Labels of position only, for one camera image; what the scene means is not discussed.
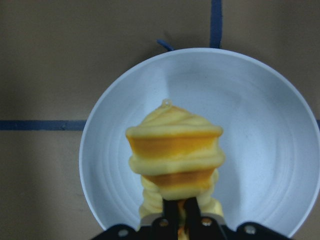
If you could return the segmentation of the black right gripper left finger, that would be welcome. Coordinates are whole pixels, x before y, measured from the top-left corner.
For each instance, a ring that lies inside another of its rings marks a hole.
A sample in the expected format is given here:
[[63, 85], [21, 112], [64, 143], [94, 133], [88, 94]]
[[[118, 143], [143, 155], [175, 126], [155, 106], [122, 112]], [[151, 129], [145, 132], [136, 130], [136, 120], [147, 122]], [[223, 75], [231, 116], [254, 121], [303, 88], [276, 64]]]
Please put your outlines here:
[[179, 230], [179, 206], [177, 200], [163, 200], [163, 218], [167, 220], [164, 240], [177, 240]]

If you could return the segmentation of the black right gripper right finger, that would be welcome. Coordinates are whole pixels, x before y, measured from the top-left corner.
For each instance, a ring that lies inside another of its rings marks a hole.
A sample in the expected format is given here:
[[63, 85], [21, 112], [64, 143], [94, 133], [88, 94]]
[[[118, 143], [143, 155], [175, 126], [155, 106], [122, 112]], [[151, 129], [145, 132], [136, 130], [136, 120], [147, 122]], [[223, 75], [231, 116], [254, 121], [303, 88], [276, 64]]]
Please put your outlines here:
[[222, 226], [225, 220], [214, 213], [202, 213], [196, 197], [188, 198], [184, 203], [186, 213], [185, 226], [190, 240], [226, 240]]

